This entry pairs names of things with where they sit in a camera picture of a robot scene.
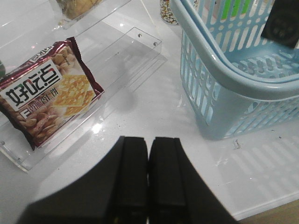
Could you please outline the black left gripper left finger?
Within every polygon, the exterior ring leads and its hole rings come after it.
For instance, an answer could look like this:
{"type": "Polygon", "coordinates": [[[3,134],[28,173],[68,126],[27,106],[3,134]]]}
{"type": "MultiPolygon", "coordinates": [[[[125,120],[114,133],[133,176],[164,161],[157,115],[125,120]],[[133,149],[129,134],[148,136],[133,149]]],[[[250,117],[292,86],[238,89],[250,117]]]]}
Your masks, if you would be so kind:
{"type": "Polygon", "coordinates": [[[147,163],[144,138],[121,136],[91,170],[31,203],[19,224],[145,224],[147,163]]]}

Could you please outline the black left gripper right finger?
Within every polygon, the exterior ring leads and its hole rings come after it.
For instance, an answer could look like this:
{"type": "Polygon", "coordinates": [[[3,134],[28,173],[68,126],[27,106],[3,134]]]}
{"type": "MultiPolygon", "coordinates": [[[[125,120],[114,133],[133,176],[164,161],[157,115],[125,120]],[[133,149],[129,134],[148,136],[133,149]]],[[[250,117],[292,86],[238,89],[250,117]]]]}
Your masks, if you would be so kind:
{"type": "Polygon", "coordinates": [[[149,155],[151,224],[236,224],[188,159],[179,138],[156,137],[149,155]]]}

